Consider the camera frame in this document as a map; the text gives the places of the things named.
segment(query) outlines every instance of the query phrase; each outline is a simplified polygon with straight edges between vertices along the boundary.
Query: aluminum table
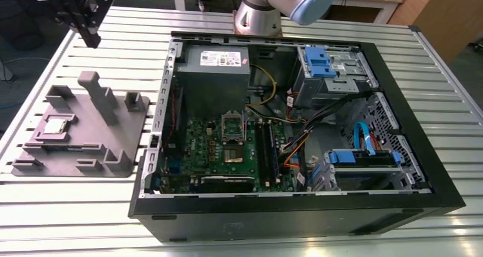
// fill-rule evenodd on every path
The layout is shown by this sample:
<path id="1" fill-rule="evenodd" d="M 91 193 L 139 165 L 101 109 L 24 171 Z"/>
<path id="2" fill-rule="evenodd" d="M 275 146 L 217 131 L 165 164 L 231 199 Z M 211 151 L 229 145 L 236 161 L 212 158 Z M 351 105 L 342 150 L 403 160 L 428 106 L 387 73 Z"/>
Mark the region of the aluminum table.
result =
<path id="1" fill-rule="evenodd" d="M 83 92 L 77 75 L 95 70 L 115 93 L 156 101 L 169 32 L 232 33 L 231 14 L 113 7 L 97 49 L 69 32 L 0 141 L 0 255 L 67 256 L 483 256 L 483 117 L 426 38 L 407 27 L 283 20 L 284 36 L 376 44 L 467 207 L 383 235 L 160 243 L 127 217 L 128 178 L 16 177 L 11 162 L 48 106 L 52 84 Z M 145 120 L 145 130 L 152 118 Z M 148 144 L 148 133 L 140 140 Z"/>

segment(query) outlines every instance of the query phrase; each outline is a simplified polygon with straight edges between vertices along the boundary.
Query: power supply label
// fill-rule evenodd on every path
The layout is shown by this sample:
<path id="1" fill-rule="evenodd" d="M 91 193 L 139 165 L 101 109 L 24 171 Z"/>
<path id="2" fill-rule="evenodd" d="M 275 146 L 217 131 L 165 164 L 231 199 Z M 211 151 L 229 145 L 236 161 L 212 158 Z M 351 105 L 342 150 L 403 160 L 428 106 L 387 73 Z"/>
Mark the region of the power supply label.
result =
<path id="1" fill-rule="evenodd" d="M 241 66 L 239 52 L 201 52 L 199 64 L 201 66 Z"/>

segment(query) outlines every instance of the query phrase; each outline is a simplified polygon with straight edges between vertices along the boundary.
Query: ram slot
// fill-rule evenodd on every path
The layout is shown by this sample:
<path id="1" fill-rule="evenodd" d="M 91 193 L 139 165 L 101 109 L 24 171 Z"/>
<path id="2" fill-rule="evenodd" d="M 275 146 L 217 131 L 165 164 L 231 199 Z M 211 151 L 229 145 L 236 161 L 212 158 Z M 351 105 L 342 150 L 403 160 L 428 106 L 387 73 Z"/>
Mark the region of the ram slot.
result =
<path id="1" fill-rule="evenodd" d="M 269 157 L 265 146 L 265 127 L 257 123 L 255 126 L 256 154 L 257 154 L 257 176 L 261 186 L 269 186 Z"/>
<path id="2" fill-rule="evenodd" d="M 279 183 L 279 155 L 277 155 L 277 148 L 275 145 L 275 134 L 273 134 L 273 126 L 272 123 L 267 123 L 264 129 L 265 133 L 265 149 L 268 153 L 268 164 L 269 164 L 269 180 L 271 182 Z"/>

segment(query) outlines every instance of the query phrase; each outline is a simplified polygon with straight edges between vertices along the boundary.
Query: gray 3d printed holder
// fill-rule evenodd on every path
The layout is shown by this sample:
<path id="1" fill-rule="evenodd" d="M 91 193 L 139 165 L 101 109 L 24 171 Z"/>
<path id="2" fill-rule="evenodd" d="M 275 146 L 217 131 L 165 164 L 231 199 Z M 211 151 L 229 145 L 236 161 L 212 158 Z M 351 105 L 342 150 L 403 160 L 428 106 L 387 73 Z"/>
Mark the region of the gray 3d printed holder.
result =
<path id="1" fill-rule="evenodd" d="M 24 153 L 12 163 L 16 176 L 128 177 L 141 135 L 149 99 L 139 92 L 115 96 L 100 87 L 99 74 L 77 79 L 88 95 L 55 85 L 51 103 Z"/>

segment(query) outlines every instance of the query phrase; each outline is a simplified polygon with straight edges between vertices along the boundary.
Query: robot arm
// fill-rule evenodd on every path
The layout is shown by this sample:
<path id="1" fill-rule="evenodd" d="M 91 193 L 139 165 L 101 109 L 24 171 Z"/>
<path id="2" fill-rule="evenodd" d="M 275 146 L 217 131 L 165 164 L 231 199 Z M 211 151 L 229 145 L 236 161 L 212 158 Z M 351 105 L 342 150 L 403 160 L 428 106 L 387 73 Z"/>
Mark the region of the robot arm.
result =
<path id="1" fill-rule="evenodd" d="M 48 16 L 59 24 L 77 31 L 89 48 L 97 48 L 97 29 L 113 0 L 16 0 L 20 3 L 43 2 Z"/>
<path id="2" fill-rule="evenodd" d="M 280 12 L 299 25 L 312 24 L 334 0 L 243 0 L 235 17 L 236 31 L 244 35 L 276 36 Z"/>

